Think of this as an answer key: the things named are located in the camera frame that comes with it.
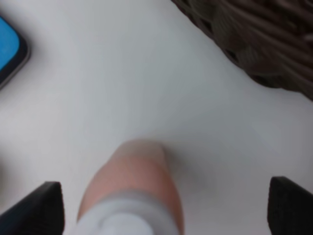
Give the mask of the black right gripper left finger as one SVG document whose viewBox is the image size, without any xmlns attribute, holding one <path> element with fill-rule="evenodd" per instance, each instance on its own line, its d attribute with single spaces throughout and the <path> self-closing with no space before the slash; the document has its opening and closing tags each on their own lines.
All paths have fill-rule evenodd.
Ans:
<svg viewBox="0 0 313 235">
<path fill-rule="evenodd" d="M 45 182 L 0 215 L 2 235 L 61 235 L 65 228 L 62 186 Z"/>
</svg>

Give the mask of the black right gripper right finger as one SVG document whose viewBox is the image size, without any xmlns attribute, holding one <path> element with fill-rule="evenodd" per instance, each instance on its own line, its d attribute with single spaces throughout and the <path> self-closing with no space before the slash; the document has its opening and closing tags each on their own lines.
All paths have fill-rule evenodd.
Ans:
<svg viewBox="0 0 313 235">
<path fill-rule="evenodd" d="M 287 177 L 272 177 L 267 221 L 272 235 L 311 235 L 313 194 Z"/>
</svg>

